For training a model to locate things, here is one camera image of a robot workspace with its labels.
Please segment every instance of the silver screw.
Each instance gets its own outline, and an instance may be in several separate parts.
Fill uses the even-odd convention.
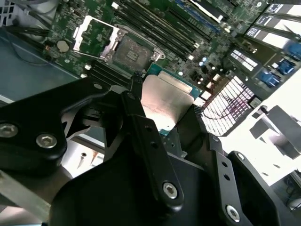
[[[215,140],[216,142],[219,142],[219,139],[215,135],[212,135],[212,137],[213,137],[213,140]]]
[[[232,220],[234,220],[236,223],[238,223],[240,221],[239,213],[233,206],[230,206],[230,205],[226,206],[226,211],[227,211],[228,216]]]
[[[0,124],[0,137],[10,138],[17,135],[17,133],[18,133],[17,126],[9,123]]]
[[[239,156],[239,158],[240,158],[241,160],[245,160],[245,157],[244,157],[241,153],[238,153],[237,155]]]
[[[97,83],[94,83],[94,87],[96,89],[103,89],[103,87],[101,85],[97,84]]]
[[[135,97],[134,97],[134,95],[132,93],[127,93],[127,95],[128,95],[129,98],[135,100]]]
[[[42,148],[53,148],[57,144],[57,139],[50,134],[40,134],[36,139],[37,145]]]
[[[169,182],[163,184],[163,191],[170,199],[175,199],[178,196],[177,189]]]

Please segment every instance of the cable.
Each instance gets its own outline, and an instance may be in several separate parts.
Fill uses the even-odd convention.
[[[291,210],[291,212],[293,212],[294,210],[296,210],[296,209],[299,208],[299,207],[301,207],[301,203],[300,203],[298,206],[296,206],[295,208],[293,208],[293,209]]]
[[[13,44],[13,42],[11,41],[11,39],[9,38],[9,34],[8,34],[8,32],[7,32],[7,30],[6,30],[5,27],[3,27],[3,30],[4,30],[4,33],[5,33],[5,35],[6,35],[6,38],[7,38],[7,40],[8,40],[8,43],[9,43],[11,49],[13,50],[15,56],[16,56],[19,60],[21,60],[21,61],[23,61],[23,62],[25,62],[25,63],[27,63],[27,64],[33,65],[33,66],[47,66],[47,65],[50,64],[50,62],[46,62],[46,63],[35,63],[35,62],[30,62],[30,61],[27,61],[27,60],[23,59],[23,58],[18,54],[17,50],[15,49],[14,44]]]
[[[38,5],[49,2],[50,0],[8,0],[17,5]]]
[[[27,6],[28,10],[30,11],[34,11],[36,14],[44,16],[44,15],[48,15],[50,13],[52,13],[53,11],[56,10],[56,8],[58,7],[58,5],[60,4],[60,1],[58,0],[57,3],[53,6],[53,8],[51,8],[50,10],[46,11],[46,12],[39,12],[36,9],[33,9],[31,6]]]
[[[44,20],[42,17],[40,17],[35,11],[30,11],[28,15],[32,16],[36,20],[40,21],[41,24],[43,24],[45,27],[50,28],[51,25],[46,20]]]

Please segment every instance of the ram slot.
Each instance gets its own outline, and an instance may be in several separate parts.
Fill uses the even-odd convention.
[[[158,36],[161,36],[166,41],[173,43],[175,46],[182,49],[182,51],[191,53],[196,49],[194,46],[190,46],[188,43],[184,43],[183,41],[177,39],[177,37],[168,33],[166,29],[165,30],[162,29],[160,26],[158,26],[158,24],[156,24],[150,18],[144,17],[145,15],[133,11],[133,9],[131,8],[127,8],[127,9],[124,8],[123,11],[131,17],[138,18],[141,23],[151,28],[154,33],[156,33]]]
[[[119,16],[124,21],[126,21],[128,24],[132,25],[137,30],[139,30],[142,33],[144,33],[145,35],[147,35],[149,38],[155,40],[159,45],[161,45],[164,48],[166,48],[166,49],[170,50],[171,52],[175,53],[181,59],[185,60],[187,58],[187,55],[188,55],[187,51],[181,51],[181,50],[179,50],[178,46],[174,46],[170,42],[170,40],[163,39],[163,38],[153,34],[152,32],[149,31],[149,30],[152,31],[152,28],[149,29],[149,28],[146,28],[147,26],[144,27],[144,25],[140,21],[138,21],[137,19],[135,19],[133,17],[128,17],[128,15],[125,14],[124,12],[117,11],[116,15]]]
[[[126,87],[130,82],[130,79],[122,76],[119,72],[97,61],[92,63],[92,69],[89,71],[88,75],[101,80],[103,82],[102,85],[107,88],[113,85]]]
[[[182,45],[185,45],[191,49],[191,51],[195,50],[195,43],[196,41],[191,39],[190,37],[184,36],[182,33],[178,32],[174,27],[172,27],[169,23],[165,22],[164,20],[157,17],[152,12],[145,9],[143,6],[138,4],[135,1],[126,1],[124,3],[125,6],[128,8],[131,8],[136,13],[140,14],[144,20],[151,21],[152,24],[155,24],[158,28],[168,33],[171,37],[174,39],[177,39],[178,42],[180,42]]]
[[[192,23],[187,21],[185,18],[183,18],[178,12],[170,8],[167,13],[169,13],[171,16],[176,18],[177,20],[181,21],[181,23],[187,27],[189,27],[191,30],[193,30],[195,33],[197,33],[199,36],[201,36],[203,39],[205,39],[207,42],[211,42],[212,38],[207,35],[206,33],[202,32],[200,29],[195,27]]]

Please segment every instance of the metal rod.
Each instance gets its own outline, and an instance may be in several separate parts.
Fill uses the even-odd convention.
[[[295,15],[290,15],[290,14],[285,14],[285,13],[264,12],[262,15],[263,16],[268,16],[268,17],[271,17],[271,18],[282,19],[282,20],[301,22],[301,16],[295,16]]]
[[[50,204],[2,170],[0,170],[0,193],[43,222],[48,221]]]
[[[268,33],[272,33],[272,34],[276,34],[282,37],[285,37],[287,39],[290,40],[298,40],[299,39],[299,35],[292,33],[292,32],[288,32],[288,31],[283,31],[283,30],[279,30],[273,27],[266,27],[266,26],[261,26],[259,24],[253,24],[254,28],[258,28],[264,32],[268,32]]]

